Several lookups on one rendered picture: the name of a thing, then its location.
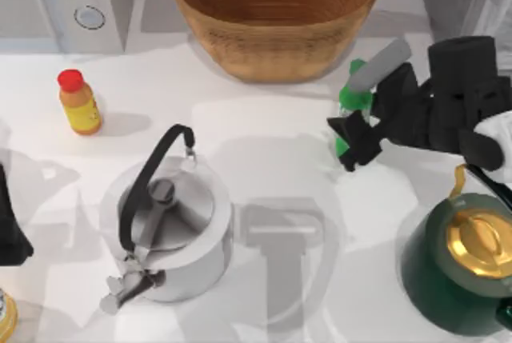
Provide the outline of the green kettle with gold lid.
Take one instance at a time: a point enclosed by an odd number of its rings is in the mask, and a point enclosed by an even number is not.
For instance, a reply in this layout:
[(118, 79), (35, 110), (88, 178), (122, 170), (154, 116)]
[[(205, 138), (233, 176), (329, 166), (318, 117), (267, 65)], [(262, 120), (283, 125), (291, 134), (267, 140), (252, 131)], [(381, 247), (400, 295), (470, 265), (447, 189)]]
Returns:
[(400, 274), (425, 319), (460, 336), (512, 334), (512, 189), (474, 165), (415, 227)]

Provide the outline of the yellow bottle with red cap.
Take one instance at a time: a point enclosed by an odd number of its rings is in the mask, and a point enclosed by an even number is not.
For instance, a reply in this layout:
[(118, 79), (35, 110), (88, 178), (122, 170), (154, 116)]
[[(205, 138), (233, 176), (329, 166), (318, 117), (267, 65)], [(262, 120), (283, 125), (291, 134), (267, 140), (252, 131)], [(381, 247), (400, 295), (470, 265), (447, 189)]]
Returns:
[(102, 126), (102, 116), (94, 93), (82, 73), (65, 69), (57, 76), (59, 99), (71, 129), (81, 135), (97, 133)]

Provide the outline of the pale microwave oven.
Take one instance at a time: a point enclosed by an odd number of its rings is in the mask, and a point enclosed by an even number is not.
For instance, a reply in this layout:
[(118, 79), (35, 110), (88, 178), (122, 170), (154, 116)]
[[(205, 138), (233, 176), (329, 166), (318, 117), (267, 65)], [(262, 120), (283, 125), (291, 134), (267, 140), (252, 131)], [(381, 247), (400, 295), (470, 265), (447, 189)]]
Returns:
[[(82, 6), (104, 13), (106, 24), (86, 30), (74, 20)], [(134, 0), (0, 0), (0, 54), (120, 54)]]

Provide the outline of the brown woven basket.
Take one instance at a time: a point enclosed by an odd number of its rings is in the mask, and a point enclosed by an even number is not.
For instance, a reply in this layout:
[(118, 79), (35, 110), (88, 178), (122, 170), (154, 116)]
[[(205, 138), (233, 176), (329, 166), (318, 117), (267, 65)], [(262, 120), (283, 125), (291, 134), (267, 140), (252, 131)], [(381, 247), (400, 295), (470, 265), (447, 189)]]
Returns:
[(244, 82), (323, 75), (356, 37), (376, 0), (176, 0), (198, 44)]

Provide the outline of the yellow and white container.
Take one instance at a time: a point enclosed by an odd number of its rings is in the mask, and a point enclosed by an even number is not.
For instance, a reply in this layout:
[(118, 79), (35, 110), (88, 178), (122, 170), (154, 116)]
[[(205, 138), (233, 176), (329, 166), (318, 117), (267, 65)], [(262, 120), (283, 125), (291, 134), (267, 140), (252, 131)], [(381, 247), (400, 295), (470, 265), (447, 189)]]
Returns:
[(6, 340), (18, 321), (18, 309), (14, 299), (0, 288), (0, 340)]

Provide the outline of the small round microwave knob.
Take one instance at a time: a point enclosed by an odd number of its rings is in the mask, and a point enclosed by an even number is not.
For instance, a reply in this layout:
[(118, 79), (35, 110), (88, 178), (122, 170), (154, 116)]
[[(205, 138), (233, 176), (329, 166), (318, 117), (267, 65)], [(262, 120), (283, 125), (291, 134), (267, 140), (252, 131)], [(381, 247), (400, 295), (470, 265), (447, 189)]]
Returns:
[(74, 12), (74, 20), (86, 30), (99, 30), (106, 24), (104, 13), (94, 6), (77, 8)]

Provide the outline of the green bottle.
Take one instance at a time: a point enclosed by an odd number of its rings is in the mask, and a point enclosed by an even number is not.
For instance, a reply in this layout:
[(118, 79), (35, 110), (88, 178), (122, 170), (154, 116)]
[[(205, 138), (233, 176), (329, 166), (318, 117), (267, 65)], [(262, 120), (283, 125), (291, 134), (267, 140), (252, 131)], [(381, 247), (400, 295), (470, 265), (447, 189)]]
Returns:
[(347, 118), (350, 118), (352, 113), (360, 111), (362, 118), (366, 122), (370, 122), (371, 109), (373, 105), (373, 93), (371, 90), (372, 87), (370, 87), (370, 89), (367, 91), (354, 92), (350, 88), (350, 82), (347, 81), (339, 92), (338, 116), (342, 119), (342, 125), (339, 127), (341, 134), (336, 138), (335, 146), (338, 160), (343, 165), (345, 165), (347, 163), (346, 160), (349, 159), (346, 156), (346, 152), (349, 150), (352, 144), (352, 140), (350, 138), (350, 122), (347, 121)]

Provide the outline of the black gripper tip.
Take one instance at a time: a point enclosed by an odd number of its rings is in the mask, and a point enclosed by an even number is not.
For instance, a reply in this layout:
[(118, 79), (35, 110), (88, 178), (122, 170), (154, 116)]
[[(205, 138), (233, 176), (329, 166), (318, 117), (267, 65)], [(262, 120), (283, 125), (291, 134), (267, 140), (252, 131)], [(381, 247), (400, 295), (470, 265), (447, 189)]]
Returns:
[(6, 172), (0, 163), (0, 267), (20, 266), (34, 254), (34, 247), (14, 215)]

